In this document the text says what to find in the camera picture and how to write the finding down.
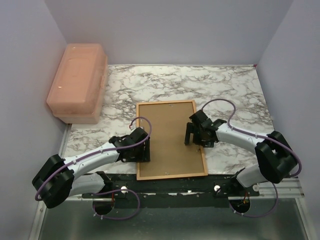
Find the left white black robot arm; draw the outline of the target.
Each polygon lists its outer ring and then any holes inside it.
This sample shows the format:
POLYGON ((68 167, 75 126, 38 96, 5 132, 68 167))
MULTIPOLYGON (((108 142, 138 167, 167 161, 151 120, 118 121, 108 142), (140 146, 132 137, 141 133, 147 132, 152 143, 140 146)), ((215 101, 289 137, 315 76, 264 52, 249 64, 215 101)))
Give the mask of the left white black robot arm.
POLYGON ((92 170, 116 162, 149 162, 150 135, 137 127, 88 152, 65 158, 59 154, 50 156, 31 182, 36 190, 35 200, 52 209, 72 196, 76 180, 92 170))

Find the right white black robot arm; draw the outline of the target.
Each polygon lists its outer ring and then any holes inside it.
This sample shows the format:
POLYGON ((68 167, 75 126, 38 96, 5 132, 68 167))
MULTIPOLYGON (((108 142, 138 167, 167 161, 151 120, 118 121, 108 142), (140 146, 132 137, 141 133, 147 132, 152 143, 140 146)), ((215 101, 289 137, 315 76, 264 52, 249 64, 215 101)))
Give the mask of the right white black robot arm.
POLYGON ((246 131, 233 127, 222 119, 212 121, 203 110, 197 111, 189 119, 185 145, 193 142, 204 148, 212 148, 216 143, 223 142, 256 155, 257 163, 237 171, 225 185, 226 192, 241 196, 255 184, 278 184, 288 177, 298 164, 286 139, 277 131, 270 134, 246 131))

